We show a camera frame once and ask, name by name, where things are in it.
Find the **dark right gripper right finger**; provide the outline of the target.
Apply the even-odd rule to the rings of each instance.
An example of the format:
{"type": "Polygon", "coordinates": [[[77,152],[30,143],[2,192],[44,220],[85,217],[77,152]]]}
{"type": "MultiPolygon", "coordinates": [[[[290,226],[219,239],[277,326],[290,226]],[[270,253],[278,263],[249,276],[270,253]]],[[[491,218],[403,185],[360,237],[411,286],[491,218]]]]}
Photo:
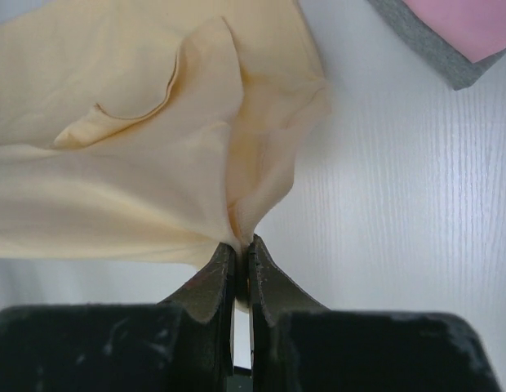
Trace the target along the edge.
{"type": "Polygon", "coordinates": [[[248,249],[256,391],[497,391],[478,334],[448,313],[330,310],[248,249]]]}

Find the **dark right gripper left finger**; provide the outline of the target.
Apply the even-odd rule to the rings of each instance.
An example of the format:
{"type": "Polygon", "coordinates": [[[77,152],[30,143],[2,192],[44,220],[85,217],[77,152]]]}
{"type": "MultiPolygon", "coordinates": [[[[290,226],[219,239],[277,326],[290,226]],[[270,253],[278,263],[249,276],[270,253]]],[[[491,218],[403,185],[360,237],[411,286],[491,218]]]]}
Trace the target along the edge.
{"type": "Polygon", "coordinates": [[[223,391],[233,373],[236,254],[151,304],[0,311],[0,391],[223,391]]]}

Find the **cream yellow t shirt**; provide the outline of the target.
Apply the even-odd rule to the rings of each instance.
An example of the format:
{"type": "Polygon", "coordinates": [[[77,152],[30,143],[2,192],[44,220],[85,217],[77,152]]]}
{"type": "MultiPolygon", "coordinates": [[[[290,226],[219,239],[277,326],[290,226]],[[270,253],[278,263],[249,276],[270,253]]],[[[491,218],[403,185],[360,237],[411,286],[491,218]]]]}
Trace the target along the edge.
{"type": "Polygon", "coordinates": [[[203,265],[329,110],[295,1],[53,1],[0,24],[0,258],[203,265]]]}

